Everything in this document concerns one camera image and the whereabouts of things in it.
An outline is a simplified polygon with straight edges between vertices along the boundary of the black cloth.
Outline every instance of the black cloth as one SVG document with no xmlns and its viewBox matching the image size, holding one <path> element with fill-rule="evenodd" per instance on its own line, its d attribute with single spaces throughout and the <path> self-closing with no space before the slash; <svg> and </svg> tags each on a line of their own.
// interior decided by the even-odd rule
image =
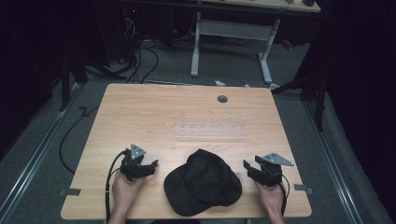
<svg viewBox="0 0 396 224">
<path fill-rule="evenodd" d="M 218 155 L 198 149 L 164 180 L 166 197 L 179 215 L 194 216 L 212 206 L 229 206 L 242 194 L 239 178 Z"/>
</svg>

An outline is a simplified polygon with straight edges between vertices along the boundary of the hand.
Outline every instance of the hand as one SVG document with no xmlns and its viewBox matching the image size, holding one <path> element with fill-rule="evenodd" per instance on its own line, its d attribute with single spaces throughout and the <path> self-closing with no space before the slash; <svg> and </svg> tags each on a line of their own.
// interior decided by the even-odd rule
<svg viewBox="0 0 396 224">
<path fill-rule="evenodd" d="M 260 200 L 264 207 L 265 214 L 269 217 L 272 224 L 285 223 L 282 217 L 283 192 L 279 185 L 266 187 L 254 181 L 260 193 Z"/>
<path fill-rule="evenodd" d="M 109 224 L 125 223 L 128 211 L 136 200 L 145 179 L 141 177 L 129 181 L 120 171 L 116 172 L 112 187 L 115 205 L 108 221 Z"/>
</svg>

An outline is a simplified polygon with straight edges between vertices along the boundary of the metal stand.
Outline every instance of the metal stand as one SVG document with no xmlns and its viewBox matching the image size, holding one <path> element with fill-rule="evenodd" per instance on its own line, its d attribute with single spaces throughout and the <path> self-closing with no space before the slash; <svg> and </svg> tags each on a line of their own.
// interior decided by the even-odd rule
<svg viewBox="0 0 396 224">
<path fill-rule="evenodd" d="M 216 35 L 235 37 L 243 39 L 254 39 L 267 41 L 263 53 L 259 54 L 260 64 L 262 66 L 262 75 L 267 84 L 272 83 L 271 74 L 268 69 L 267 57 L 270 52 L 271 46 L 274 42 L 277 27 L 279 26 L 280 19 L 276 19 L 272 26 L 245 24 L 228 21 L 211 21 L 202 20 L 201 12 L 197 12 L 196 28 L 195 28 L 195 45 L 192 54 L 191 63 L 191 76 L 198 76 L 199 69 L 199 41 L 201 35 Z"/>
</svg>

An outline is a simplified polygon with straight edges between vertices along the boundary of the red object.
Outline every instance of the red object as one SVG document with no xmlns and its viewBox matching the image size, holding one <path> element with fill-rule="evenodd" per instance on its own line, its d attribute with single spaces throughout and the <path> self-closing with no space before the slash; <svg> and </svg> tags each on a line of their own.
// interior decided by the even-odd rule
<svg viewBox="0 0 396 224">
<path fill-rule="evenodd" d="M 286 39 L 282 40 L 282 45 L 283 47 L 285 47 L 286 49 L 291 49 L 293 47 L 293 45 Z"/>
</svg>

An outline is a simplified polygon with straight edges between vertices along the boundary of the table top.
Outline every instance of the table top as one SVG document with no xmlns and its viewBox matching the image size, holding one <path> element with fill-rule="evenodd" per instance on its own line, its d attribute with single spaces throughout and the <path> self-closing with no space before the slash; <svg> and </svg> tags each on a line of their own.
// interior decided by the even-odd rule
<svg viewBox="0 0 396 224">
<path fill-rule="evenodd" d="M 221 103 L 219 96 L 227 102 Z M 132 143 L 147 151 L 142 164 L 159 160 L 128 215 L 136 219 L 182 218 L 167 201 L 163 181 L 198 148 L 223 158 L 241 180 L 243 192 L 235 204 L 212 207 L 193 218 L 264 217 L 259 192 L 243 160 L 259 169 L 254 156 L 276 152 L 295 163 L 268 89 L 110 84 L 70 186 L 80 189 L 80 194 L 66 196 L 63 218 L 106 219 L 108 170 Z M 121 158 L 115 168 L 120 167 Z M 285 217 L 311 214 L 306 193 L 293 187 L 303 184 L 297 165 L 282 166 L 290 182 Z"/>
</svg>

